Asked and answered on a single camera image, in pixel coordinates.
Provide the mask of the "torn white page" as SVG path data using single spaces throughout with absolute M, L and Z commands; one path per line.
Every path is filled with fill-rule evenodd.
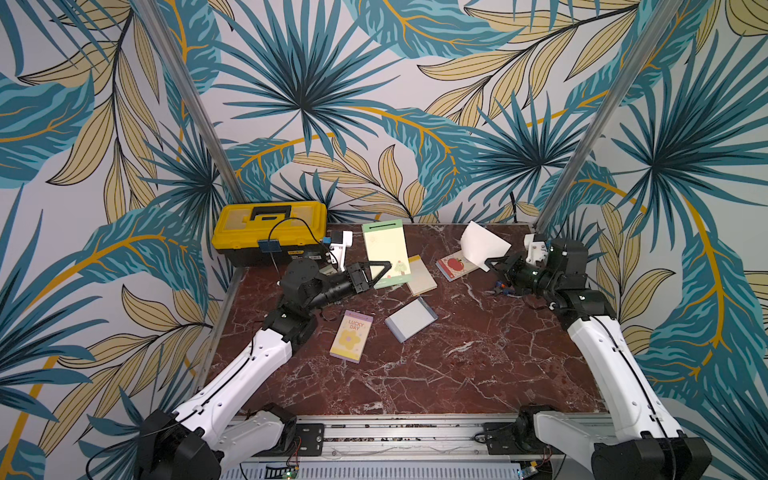
M 460 246 L 464 258 L 485 272 L 489 270 L 485 264 L 487 259 L 503 257 L 511 248 L 509 242 L 475 222 L 467 225 Z

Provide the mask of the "green house lucky day pad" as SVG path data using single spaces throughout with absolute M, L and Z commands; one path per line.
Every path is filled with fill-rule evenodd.
M 387 260 L 392 264 L 391 270 L 375 288 L 407 283 L 411 279 L 411 271 L 402 221 L 363 224 L 362 232 L 368 261 Z

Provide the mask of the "purple flower lucky day pad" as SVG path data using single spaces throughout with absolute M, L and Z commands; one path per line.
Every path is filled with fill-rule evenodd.
M 330 355 L 359 363 L 372 325 L 371 316 L 350 310 L 345 311 L 331 345 Z

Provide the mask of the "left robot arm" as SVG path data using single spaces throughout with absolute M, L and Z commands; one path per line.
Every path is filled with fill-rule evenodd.
M 217 479 L 255 454 L 286 450 L 295 419 L 285 410 L 269 405 L 238 424 L 234 417 L 311 338 L 317 311 L 372 290 L 391 267 L 388 261 L 358 262 L 326 275 L 311 259 L 292 261 L 276 307 L 242 352 L 189 400 L 143 421 L 134 478 Z

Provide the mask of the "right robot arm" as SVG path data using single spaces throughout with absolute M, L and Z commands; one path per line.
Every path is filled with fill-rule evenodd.
M 613 434 L 601 435 L 545 406 L 520 411 L 512 431 L 521 450 L 550 446 L 596 479 L 700 479 L 713 457 L 705 441 L 686 434 L 632 355 L 614 308 L 587 286 L 588 250 L 580 242 L 546 242 L 487 257 L 500 289 L 543 299 L 578 347 L 610 414 Z

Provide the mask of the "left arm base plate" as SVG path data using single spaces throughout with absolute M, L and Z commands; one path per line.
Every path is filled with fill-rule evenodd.
M 257 454 L 258 457 L 319 457 L 323 452 L 325 425 L 298 423 L 282 434 L 277 445 Z

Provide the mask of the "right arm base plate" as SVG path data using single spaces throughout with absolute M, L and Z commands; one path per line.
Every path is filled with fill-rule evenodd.
M 473 440 L 484 445 L 489 455 L 561 454 L 557 448 L 539 440 L 532 427 L 520 427 L 515 422 L 484 423 Z

